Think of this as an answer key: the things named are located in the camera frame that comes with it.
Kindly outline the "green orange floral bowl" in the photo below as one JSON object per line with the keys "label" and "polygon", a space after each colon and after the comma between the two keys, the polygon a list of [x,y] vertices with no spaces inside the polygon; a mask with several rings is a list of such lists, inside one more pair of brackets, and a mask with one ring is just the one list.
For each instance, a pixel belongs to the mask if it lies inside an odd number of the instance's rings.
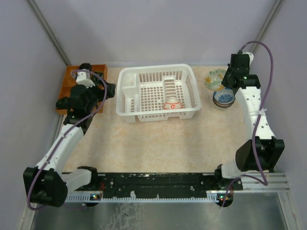
{"label": "green orange floral bowl", "polygon": [[222,85],[223,78],[225,76],[225,69],[213,69],[209,72],[208,76],[205,78],[205,86],[207,89],[218,92],[224,89]]}

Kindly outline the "blue white patterned bowl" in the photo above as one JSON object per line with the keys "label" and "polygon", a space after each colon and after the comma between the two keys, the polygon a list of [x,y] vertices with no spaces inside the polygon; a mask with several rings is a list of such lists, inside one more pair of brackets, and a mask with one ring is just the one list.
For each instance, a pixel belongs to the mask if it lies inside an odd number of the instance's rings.
{"label": "blue white patterned bowl", "polygon": [[220,105],[230,105],[235,101],[235,95],[232,89],[224,88],[213,93],[213,101]]}

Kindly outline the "white plastic dish rack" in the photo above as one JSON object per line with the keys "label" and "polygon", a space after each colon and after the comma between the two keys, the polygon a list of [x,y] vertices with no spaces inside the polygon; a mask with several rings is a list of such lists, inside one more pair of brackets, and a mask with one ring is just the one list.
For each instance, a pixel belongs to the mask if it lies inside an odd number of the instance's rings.
{"label": "white plastic dish rack", "polygon": [[[196,78],[187,64],[125,68],[119,74],[116,95],[117,115],[127,123],[190,119],[201,109]],[[163,109],[171,96],[182,102],[182,109]]]}

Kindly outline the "red white patterned bowl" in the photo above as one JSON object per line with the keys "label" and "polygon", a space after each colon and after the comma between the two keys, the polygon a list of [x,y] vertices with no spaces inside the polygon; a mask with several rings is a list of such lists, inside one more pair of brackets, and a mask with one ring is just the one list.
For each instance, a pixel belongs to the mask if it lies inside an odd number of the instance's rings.
{"label": "red white patterned bowl", "polygon": [[176,96],[168,97],[163,105],[163,109],[165,110],[174,110],[182,108],[183,104]]}

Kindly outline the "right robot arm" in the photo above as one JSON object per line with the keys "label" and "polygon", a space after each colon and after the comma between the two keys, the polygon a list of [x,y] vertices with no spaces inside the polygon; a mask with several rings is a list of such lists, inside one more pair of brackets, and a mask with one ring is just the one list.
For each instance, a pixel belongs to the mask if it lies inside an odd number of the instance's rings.
{"label": "right robot arm", "polygon": [[222,80],[222,85],[232,90],[240,104],[248,137],[235,158],[215,170],[214,184],[221,190],[231,184],[231,179],[245,173],[273,170],[284,150],[284,141],[277,139],[269,126],[259,78],[249,72],[252,60],[252,53],[232,54]]}

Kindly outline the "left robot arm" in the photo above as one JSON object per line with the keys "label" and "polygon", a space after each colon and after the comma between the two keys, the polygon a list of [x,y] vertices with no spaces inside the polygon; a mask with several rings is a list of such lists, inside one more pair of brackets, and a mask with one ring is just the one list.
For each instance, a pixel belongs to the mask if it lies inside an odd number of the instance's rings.
{"label": "left robot arm", "polygon": [[115,96],[115,89],[116,85],[108,82],[103,83],[102,89],[96,85],[87,88],[76,84],[68,97],[58,99],[56,107],[67,111],[60,134],[43,159],[35,167],[26,168],[23,173],[30,210],[39,210],[43,206],[60,207],[69,193],[83,186],[89,190],[99,186],[100,179],[94,167],[80,166],[69,174],[62,172],[94,115],[105,100]]}

